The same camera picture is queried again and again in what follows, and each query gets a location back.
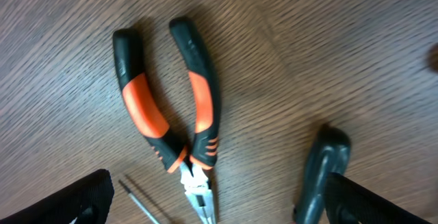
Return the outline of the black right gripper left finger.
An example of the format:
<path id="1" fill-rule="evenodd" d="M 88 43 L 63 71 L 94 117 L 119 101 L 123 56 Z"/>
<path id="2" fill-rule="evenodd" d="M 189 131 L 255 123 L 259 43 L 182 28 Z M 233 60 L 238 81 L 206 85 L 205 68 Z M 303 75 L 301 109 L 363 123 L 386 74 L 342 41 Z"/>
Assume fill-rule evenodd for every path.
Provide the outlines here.
<path id="1" fill-rule="evenodd" d="M 113 197 L 110 172 L 99 169 L 1 219 L 1 224 L 105 224 Z"/>

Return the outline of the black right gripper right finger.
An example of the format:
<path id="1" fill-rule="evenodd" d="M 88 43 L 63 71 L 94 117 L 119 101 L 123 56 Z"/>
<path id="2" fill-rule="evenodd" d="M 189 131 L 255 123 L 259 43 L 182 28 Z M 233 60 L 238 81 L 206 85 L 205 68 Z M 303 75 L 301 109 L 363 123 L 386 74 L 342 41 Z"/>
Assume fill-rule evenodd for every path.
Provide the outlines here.
<path id="1" fill-rule="evenodd" d="M 324 204 L 331 224 L 430 224 L 339 173 L 327 177 Z"/>

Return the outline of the green handle screwdriver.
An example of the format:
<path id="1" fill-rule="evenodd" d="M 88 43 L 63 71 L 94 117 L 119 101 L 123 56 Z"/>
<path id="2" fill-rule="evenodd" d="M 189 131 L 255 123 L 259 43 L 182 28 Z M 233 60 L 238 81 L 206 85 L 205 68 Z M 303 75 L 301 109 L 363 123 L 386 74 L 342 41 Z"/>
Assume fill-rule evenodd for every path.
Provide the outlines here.
<path id="1" fill-rule="evenodd" d="M 153 222 L 153 224 L 160 224 L 160 222 L 149 212 L 146 206 L 133 194 L 126 184 L 124 184 L 120 179 L 118 180 L 118 183 L 122 186 L 129 198 L 139 207 L 139 209 L 141 209 L 141 211 L 149 218 L 150 221 Z"/>

